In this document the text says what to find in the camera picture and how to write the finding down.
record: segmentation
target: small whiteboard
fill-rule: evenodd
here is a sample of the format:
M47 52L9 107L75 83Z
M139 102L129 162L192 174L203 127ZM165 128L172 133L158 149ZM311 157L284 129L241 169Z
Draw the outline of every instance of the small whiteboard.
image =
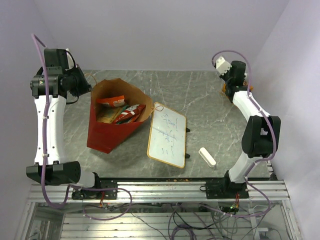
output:
M187 119L158 102L154 103L154 108L147 155L182 169L185 167Z

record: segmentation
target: whiteboard eraser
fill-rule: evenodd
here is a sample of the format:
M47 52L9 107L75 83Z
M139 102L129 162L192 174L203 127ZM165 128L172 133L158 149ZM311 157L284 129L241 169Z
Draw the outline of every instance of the whiteboard eraser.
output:
M206 161L210 168L213 168L217 163L210 153L204 147L200 148L199 154Z

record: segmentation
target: brown paper bag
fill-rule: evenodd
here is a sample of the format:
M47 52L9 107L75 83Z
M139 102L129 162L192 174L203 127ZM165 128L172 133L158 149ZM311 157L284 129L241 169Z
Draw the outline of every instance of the brown paper bag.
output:
M124 95L124 101L129 106L144 104L145 109L135 122L113 124L97 122L97 117L104 106L96 103L96 99L112 98ZM120 78L103 80L94 86L91 92L90 119L86 146L104 153L110 153L134 132L152 112L152 99L139 88Z

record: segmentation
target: gray marble surface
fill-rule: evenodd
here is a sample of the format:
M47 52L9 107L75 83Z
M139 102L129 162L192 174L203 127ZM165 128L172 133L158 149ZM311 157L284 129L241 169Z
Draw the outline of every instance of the gray marble surface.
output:
M87 147L90 94L67 105L64 113L65 150L71 161L79 161L87 171L100 177L222 177L241 154L241 139L246 120L221 93L223 81L212 71L137 71L100 70L91 73L98 81L121 78L187 119L191 132L186 137L184 168L150 159L147 147L151 119L110 154ZM87 78L93 86L95 82ZM205 147L217 162L212 169L198 151ZM269 177L265 164L257 166L251 177Z

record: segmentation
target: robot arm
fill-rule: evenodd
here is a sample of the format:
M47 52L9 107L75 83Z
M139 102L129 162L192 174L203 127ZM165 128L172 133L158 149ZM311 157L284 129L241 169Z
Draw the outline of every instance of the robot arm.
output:
M242 137L242 153L235 165L228 171L232 183L245 182L245 174L251 165L261 157L266 158L273 152L273 141L267 126L265 115L272 125L278 149L281 120L271 116L254 99L252 93L247 93L244 86L246 64L242 61L227 62L223 56L218 57L214 67L225 81L225 94L236 105L247 121Z
M47 140L46 185L74 184L82 187L95 186L98 176L81 169L77 161L68 161L64 148L63 119L67 103L67 92L74 97L91 91L82 70L76 65L72 55L65 49L44 50L49 81L49 110L47 131L43 136L43 115L46 105L45 79L43 69L37 72L30 82L32 96L37 110L38 143L34 165L26 168L26 175L41 183L43 166L43 137Z

